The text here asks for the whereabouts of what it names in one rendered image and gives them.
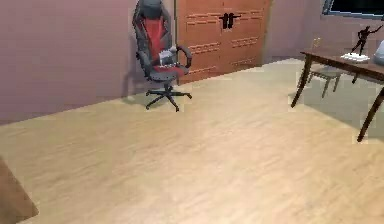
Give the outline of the orange wooden door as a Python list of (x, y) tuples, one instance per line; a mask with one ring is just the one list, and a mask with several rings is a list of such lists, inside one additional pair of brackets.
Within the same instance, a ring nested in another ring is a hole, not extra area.
[[(174, 0), (176, 42), (192, 53), (189, 74), (181, 84), (262, 64), (273, 0)], [(224, 13), (241, 15), (223, 29)]]

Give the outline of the black and red office chair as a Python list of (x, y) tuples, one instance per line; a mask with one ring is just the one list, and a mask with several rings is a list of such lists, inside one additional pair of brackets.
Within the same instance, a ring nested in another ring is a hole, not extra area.
[(144, 77), (151, 82), (163, 85), (163, 90), (148, 90), (146, 95), (157, 98), (146, 105), (146, 109), (163, 98), (167, 98), (179, 111), (174, 96), (192, 95), (188, 92), (173, 90), (172, 83), (181, 76), (189, 74), (192, 53), (184, 46), (172, 42), (171, 16), (162, 0), (138, 0), (136, 3), (132, 26), (135, 31), (137, 51)]

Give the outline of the grey wooden chair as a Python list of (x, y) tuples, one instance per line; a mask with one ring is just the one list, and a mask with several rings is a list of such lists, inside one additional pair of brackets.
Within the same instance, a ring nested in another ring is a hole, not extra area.
[(312, 81), (313, 77), (323, 79), (325, 81), (325, 84), (322, 91), (322, 97), (325, 97), (329, 84), (332, 80), (335, 81), (333, 91), (336, 91), (342, 74), (343, 74), (342, 70), (331, 67), (331, 66), (323, 66), (318, 69), (311, 69), (309, 71), (308, 83)]

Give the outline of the dark brown wooden table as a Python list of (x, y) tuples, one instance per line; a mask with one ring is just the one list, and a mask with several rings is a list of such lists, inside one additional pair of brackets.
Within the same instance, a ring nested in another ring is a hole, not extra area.
[[(301, 77), (299, 79), (297, 91), (290, 104), (292, 108), (296, 106), (304, 90), (304, 87), (308, 81), (310, 69), (313, 62), (351, 72), (355, 80), (357, 80), (361, 76), (365, 76), (375, 81), (384, 82), (384, 66), (380, 66), (378, 64), (375, 64), (374, 62), (368, 61), (367, 63), (357, 63), (348, 61), (347, 59), (342, 59), (340, 56), (337, 56), (335, 53), (325, 48), (318, 50), (303, 50), (301, 51), (301, 54), (305, 56), (305, 63), (303, 66)], [(365, 118), (364, 123), (360, 129), (359, 135), (357, 137), (358, 142), (361, 142), (364, 139), (365, 134), (373, 118), (375, 117), (376, 112), (378, 111), (383, 102), (384, 86), (379, 91), (369, 112), (367, 113), (367, 117)]]

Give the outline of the black figure statuette white base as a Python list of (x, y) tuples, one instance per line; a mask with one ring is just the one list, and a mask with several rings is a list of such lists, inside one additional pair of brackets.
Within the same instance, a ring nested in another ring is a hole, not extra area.
[(378, 32), (381, 28), (382, 28), (382, 25), (380, 25), (377, 29), (371, 31), (370, 27), (366, 26), (364, 29), (360, 30), (357, 33), (358, 41), (355, 44), (355, 46), (352, 48), (352, 50), (349, 53), (342, 55), (341, 58), (355, 61), (355, 62), (365, 62), (369, 60), (369, 57), (363, 54), (365, 44), (367, 42), (368, 36), (370, 34)]

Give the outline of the dark window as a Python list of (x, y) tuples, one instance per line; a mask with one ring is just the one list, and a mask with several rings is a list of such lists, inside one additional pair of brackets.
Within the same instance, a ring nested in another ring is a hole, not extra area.
[(384, 0), (325, 0), (323, 13), (382, 17)]

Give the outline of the pale grey rounded object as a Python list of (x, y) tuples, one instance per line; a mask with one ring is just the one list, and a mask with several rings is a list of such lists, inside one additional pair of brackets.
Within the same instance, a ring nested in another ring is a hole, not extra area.
[(384, 40), (378, 45), (378, 48), (373, 55), (373, 60), (376, 64), (384, 66)]

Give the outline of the brown wooden furniture corner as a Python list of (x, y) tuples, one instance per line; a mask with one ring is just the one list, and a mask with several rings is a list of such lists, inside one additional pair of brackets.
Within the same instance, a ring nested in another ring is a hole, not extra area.
[(38, 214), (34, 202), (0, 157), (0, 224), (18, 224)]

